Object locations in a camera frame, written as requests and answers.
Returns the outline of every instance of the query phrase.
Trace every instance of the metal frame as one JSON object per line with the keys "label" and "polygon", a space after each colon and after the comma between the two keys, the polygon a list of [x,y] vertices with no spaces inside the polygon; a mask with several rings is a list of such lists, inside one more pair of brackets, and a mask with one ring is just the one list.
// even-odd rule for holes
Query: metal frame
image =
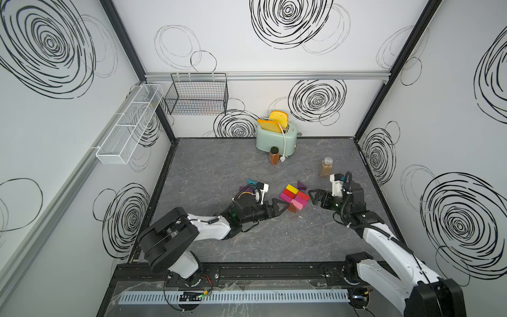
{"label": "metal frame", "polygon": [[372,121],[373,117],[375,116],[378,108],[384,101],[384,98],[387,96],[387,93],[391,89],[391,87],[394,84],[394,80],[398,77],[400,72],[403,69],[403,66],[407,62],[407,60],[410,57],[410,54],[414,50],[415,46],[417,45],[417,42],[419,42],[419,39],[421,38],[422,34],[426,30],[426,27],[428,26],[429,22],[433,18],[433,15],[438,10],[440,4],[443,0],[429,0],[426,4],[426,7],[424,7],[424,10],[421,13],[421,16],[419,17],[419,20],[417,20],[417,23],[415,24],[414,28],[412,29],[412,32],[409,35],[409,38],[405,42],[405,45],[402,48],[402,51],[396,58],[396,61],[392,65],[391,68],[391,78],[387,83],[382,86],[377,93],[377,96],[373,100],[370,108],[366,112],[365,117],[363,118],[363,121],[361,122],[361,125],[359,125],[359,129],[357,129],[357,132],[355,133],[354,138],[356,141],[358,141],[366,129],[368,128],[368,125]]}
{"label": "metal frame", "polygon": [[[238,262],[204,262],[204,273],[207,274],[213,282],[213,285],[226,284],[231,281],[253,281],[253,280],[288,280],[299,279],[315,282],[319,288],[341,287],[343,289],[365,288],[368,284],[361,282],[359,285],[351,285],[343,279],[341,269],[344,266],[340,262],[257,262],[257,263],[238,263]],[[396,276],[396,273],[385,261],[378,262],[381,267]],[[113,273],[113,277],[106,290],[102,303],[97,312],[97,317],[104,317],[107,306],[111,302],[113,293],[118,282],[154,282],[166,281],[166,287],[177,287],[184,289],[201,289],[201,285],[193,288],[185,286],[183,280],[174,275],[166,280],[166,272],[153,273],[148,263],[137,264],[119,264]]]}
{"label": "metal frame", "polygon": [[[149,82],[172,82],[171,74],[182,78],[190,77],[192,81],[210,80],[211,74],[203,73],[146,73],[144,79]],[[388,80],[391,75],[387,71],[304,71],[304,72],[226,72],[227,80],[351,80],[377,79]]]}
{"label": "metal frame", "polygon": [[[143,232],[146,228],[150,226],[150,223],[153,219],[153,214],[155,213],[155,209],[157,208],[158,201],[160,199],[160,195],[162,194],[162,189],[164,188],[164,183],[167,178],[167,174],[169,173],[169,167],[171,166],[171,162],[174,159],[174,154],[176,153],[176,148],[178,147],[179,140],[176,140],[169,149],[167,153],[167,157],[165,158],[164,165],[162,166],[162,171],[160,172],[159,178],[155,185],[155,189],[153,190],[152,198],[150,199],[150,204],[148,205],[148,209],[144,215],[141,226],[139,228],[139,232]],[[141,254],[141,247],[139,246],[139,242],[135,241],[134,246],[132,247],[132,251],[129,256],[128,263],[135,263],[139,259],[139,255]]]}
{"label": "metal frame", "polygon": [[[140,81],[144,81],[146,71],[144,70],[141,60],[139,59],[139,56],[134,49],[134,45],[128,36],[127,30],[123,25],[122,19],[116,10],[113,0],[100,0],[100,4],[104,8],[105,14],[113,26],[116,36],[118,37],[118,40],[120,41],[120,44],[122,45],[123,50],[125,51],[125,54],[127,55],[130,64],[132,65],[132,68],[137,75],[137,78],[139,78]],[[160,109],[160,107],[157,107],[155,113],[157,114],[157,117],[159,118],[160,123],[162,124],[162,127],[164,128],[165,133],[169,138],[169,141],[171,141],[171,143],[174,143],[176,141],[176,137],[174,136],[174,132],[172,131],[171,126],[169,125],[169,121],[164,115],[164,112]]]}
{"label": "metal frame", "polygon": [[[377,194],[379,195],[382,205],[384,206],[389,219],[394,227],[398,238],[401,241],[403,237],[401,232],[392,217],[392,213],[387,205],[385,197],[383,196],[380,187],[376,183],[373,174],[371,173],[368,164],[364,160],[364,155],[357,144],[358,140],[366,131],[369,123],[371,122],[373,116],[375,115],[378,107],[384,100],[385,96],[389,92],[390,88],[394,84],[394,79],[401,72],[403,65],[407,61],[412,52],[413,48],[419,41],[422,33],[426,29],[428,23],[433,17],[434,13],[437,11],[442,0],[429,0],[422,12],[419,20],[417,21],[414,29],[412,30],[407,42],[405,43],[400,55],[396,59],[392,69],[390,72],[385,71],[366,71],[366,72],[229,72],[227,73],[228,80],[312,80],[312,79],[333,79],[333,80],[350,80],[350,79],[379,79],[385,80],[385,85],[381,87],[377,96],[375,97],[373,103],[371,104],[368,112],[366,113],[361,125],[359,126],[358,131],[354,136],[354,141],[356,143],[357,149],[363,158],[363,163],[365,164],[367,171],[369,173],[370,178],[375,186]],[[142,63],[131,43],[127,31],[119,17],[119,14],[113,4],[112,0],[100,0],[100,3],[104,7],[104,10],[107,16],[110,19],[113,28],[118,35],[120,43],[122,44],[125,53],[127,54],[132,67],[134,68],[138,78],[140,80],[147,80],[151,82],[156,81],[169,81],[170,73],[146,73],[142,66]],[[194,76],[199,76],[199,74],[192,74],[192,79],[197,78]],[[177,138],[174,136],[172,129],[169,126],[167,118],[165,117],[162,109],[157,108],[157,116],[159,117],[162,126],[166,130],[167,136],[170,139],[173,146],[168,153],[166,161],[164,163],[164,167],[160,174],[159,180],[157,182],[157,186],[155,188],[154,195],[152,200],[150,201],[149,209],[145,215],[143,223],[141,225],[141,230],[143,227],[147,227],[153,217],[153,213],[158,203],[158,199],[160,198],[160,193],[162,191],[165,178],[167,177],[167,172],[169,170],[169,166],[171,164],[172,158],[174,157],[174,152],[177,147]],[[97,316],[103,316],[105,314],[105,310],[109,301],[111,300],[111,296],[113,295],[114,289],[119,281],[162,281],[165,279],[164,274],[153,274],[148,267],[147,263],[132,263],[137,262],[139,257],[140,248],[138,245],[135,245],[132,249],[132,254],[129,258],[131,264],[121,264],[118,265],[113,278],[111,279],[110,285],[106,291],[102,304],[100,306],[99,312]],[[379,262],[380,265],[384,266],[385,269],[389,270],[391,273],[392,270],[385,262]],[[325,279],[326,283],[342,285],[343,287],[349,287],[349,284],[346,284],[345,281],[339,280],[340,270],[337,268],[341,268],[343,266],[343,262],[319,262],[319,263],[204,263],[205,270],[219,270],[217,274],[219,274],[219,279],[227,280],[228,278],[238,280],[238,279],[288,279],[288,278],[296,278],[296,279]]]}

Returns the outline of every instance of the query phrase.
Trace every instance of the aluminum rail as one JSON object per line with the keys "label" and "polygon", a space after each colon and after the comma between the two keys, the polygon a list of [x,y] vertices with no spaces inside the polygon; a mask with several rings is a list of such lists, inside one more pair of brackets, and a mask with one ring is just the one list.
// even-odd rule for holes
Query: aluminum rail
{"label": "aluminum rail", "polygon": [[[181,79],[190,77],[192,81],[212,80],[213,73],[146,73],[147,82],[172,81],[171,74],[178,74]],[[225,72],[227,80],[389,80],[389,71],[308,71],[308,72]]]}

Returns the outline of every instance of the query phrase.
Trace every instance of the black frame edge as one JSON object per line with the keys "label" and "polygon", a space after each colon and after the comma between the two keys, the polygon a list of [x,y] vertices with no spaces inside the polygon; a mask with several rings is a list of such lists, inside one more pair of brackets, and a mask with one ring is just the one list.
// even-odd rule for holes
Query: black frame edge
{"label": "black frame edge", "polygon": [[354,136],[356,140],[359,140],[365,133],[366,129],[368,128],[368,125],[370,124],[378,108],[384,101],[384,98],[386,97],[387,93],[393,86],[396,78],[402,71],[403,66],[407,62],[408,58],[410,57],[410,54],[414,50],[415,46],[417,45],[417,42],[424,33],[424,30],[426,30],[426,27],[428,26],[429,22],[431,21],[433,15],[437,11],[441,3],[442,0],[429,0],[426,6],[424,7],[424,10],[422,11],[421,16],[419,17],[419,20],[417,20],[417,23],[412,29],[412,32],[410,33],[409,38],[405,42],[402,51],[396,58],[394,64],[392,65],[391,76],[389,77],[389,80],[385,85],[382,85],[379,92],[375,96],[375,99],[373,100],[370,108],[366,112],[363,121],[361,121],[361,125],[359,125],[359,128],[357,129],[357,132],[355,133]]}
{"label": "black frame edge", "polygon": [[[338,267],[343,265],[343,261],[335,262],[203,262],[204,268],[218,266],[220,268],[220,276],[224,274],[223,279],[229,280],[277,280],[277,279],[325,279],[326,272],[330,267]],[[385,261],[378,261],[380,266],[396,276],[396,273]],[[104,317],[107,307],[113,297],[118,282],[122,281],[164,281],[165,271],[155,274],[150,270],[148,263],[123,263],[118,264],[111,277],[109,286],[104,294],[102,303],[97,313],[97,317]],[[354,285],[342,285],[346,288],[355,288]]]}
{"label": "black frame edge", "polygon": [[[118,37],[118,41],[120,41],[120,44],[122,45],[123,50],[125,51],[125,54],[127,55],[127,58],[129,59],[135,74],[137,75],[137,78],[140,81],[145,81],[146,71],[144,70],[141,60],[139,59],[139,56],[137,55],[134,49],[134,45],[132,44],[130,37],[128,36],[127,30],[123,25],[122,19],[120,18],[118,10],[116,10],[113,0],[99,0],[99,1],[100,4],[102,5],[102,8],[104,9],[105,14],[107,15],[107,18],[109,19],[109,22],[111,23],[113,29],[115,30],[116,36]],[[171,126],[169,125],[169,121],[167,120],[167,117],[165,116],[164,112],[161,109],[160,110],[159,109],[160,107],[157,107],[157,109],[155,110],[155,112],[157,113],[157,117],[159,118],[160,123],[162,124],[162,127],[164,128],[165,133],[167,134],[167,137],[169,138],[171,143],[174,143],[176,141],[176,138],[174,137],[174,132],[172,131]]]}
{"label": "black frame edge", "polygon": [[[153,215],[155,214],[155,209],[157,208],[158,201],[160,199],[160,195],[162,194],[162,190],[164,189],[165,180],[169,173],[169,168],[171,167],[172,160],[174,159],[174,154],[176,153],[176,148],[178,147],[179,140],[176,140],[173,144],[171,144],[171,148],[169,152],[167,152],[167,156],[164,161],[164,165],[162,166],[162,170],[160,171],[159,178],[153,190],[152,197],[150,199],[150,204],[148,205],[148,209],[144,215],[141,226],[139,228],[138,234],[143,232],[147,227],[150,226],[150,222],[152,221]],[[136,239],[132,251],[130,252],[128,263],[137,262],[139,259],[139,255],[141,254],[141,247]]]}
{"label": "black frame edge", "polygon": [[380,202],[382,203],[382,206],[385,209],[385,213],[387,214],[387,217],[389,218],[389,222],[391,222],[392,228],[394,229],[394,233],[396,234],[398,240],[405,243],[405,239],[403,238],[402,232],[400,231],[400,228],[398,227],[398,224],[396,223],[396,220],[394,219],[394,216],[391,212],[391,208],[389,208],[389,205],[387,204],[387,200],[385,200],[385,197],[384,197],[382,191],[380,190],[380,186],[377,183],[377,180],[373,176],[373,173],[370,170],[370,167],[368,166],[368,163],[365,159],[365,155],[364,155],[363,151],[361,150],[361,147],[359,146],[359,144],[357,142],[354,142],[354,144],[357,147],[357,150],[359,151],[359,155],[361,155],[361,160],[363,161],[366,171],[368,172],[368,175],[370,176],[370,179],[372,180],[373,187],[375,187],[375,191],[377,192],[377,196],[379,196]]}

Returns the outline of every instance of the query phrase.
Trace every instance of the yellow block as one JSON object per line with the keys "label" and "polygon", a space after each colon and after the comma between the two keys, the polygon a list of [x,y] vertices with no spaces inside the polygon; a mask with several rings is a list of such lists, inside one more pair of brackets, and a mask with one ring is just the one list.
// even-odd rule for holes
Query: yellow block
{"label": "yellow block", "polygon": [[291,184],[288,184],[287,187],[286,187],[289,191],[297,194],[299,192],[299,189],[297,189],[296,187],[292,186]]}

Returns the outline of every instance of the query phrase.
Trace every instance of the wall shelf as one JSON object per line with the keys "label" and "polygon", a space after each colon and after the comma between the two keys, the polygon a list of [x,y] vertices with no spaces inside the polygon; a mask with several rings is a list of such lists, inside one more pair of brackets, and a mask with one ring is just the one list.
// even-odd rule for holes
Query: wall shelf
{"label": "wall shelf", "polygon": [[103,164],[128,163],[163,95],[161,85],[141,86],[97,151]]}

